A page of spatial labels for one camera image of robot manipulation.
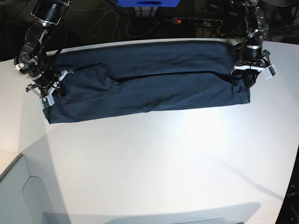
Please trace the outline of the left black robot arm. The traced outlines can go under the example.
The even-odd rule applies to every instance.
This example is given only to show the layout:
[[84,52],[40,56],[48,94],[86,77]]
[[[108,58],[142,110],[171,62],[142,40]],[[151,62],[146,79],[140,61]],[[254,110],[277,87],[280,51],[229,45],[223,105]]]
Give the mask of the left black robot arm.
[[241,75],[247,88],[256,83],[258,75],[270,63],[270,52],[263,49],[263,42],[269,31],[264,11],[257,0],[244,0],[246,36],[242,43],[232,47],[232,53],[238,56],[231,73]]

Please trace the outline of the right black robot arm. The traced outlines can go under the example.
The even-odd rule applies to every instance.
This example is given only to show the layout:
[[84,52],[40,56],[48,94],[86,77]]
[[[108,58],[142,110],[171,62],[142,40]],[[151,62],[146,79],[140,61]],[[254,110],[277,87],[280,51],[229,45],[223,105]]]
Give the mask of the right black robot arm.
[[25,33],[20,54],[14,58],[15,71],[31,79],[32,88],[38,88],[42,96],[49,90],[61,91],[55,86],[59,84],[58,75],[51,67],[66,44],[67,31],[62,46],[54,55],[48,56],[45,46],[58,32],[58,24],[71,4],[71,0],[39,0],[31,12],[35,20]]

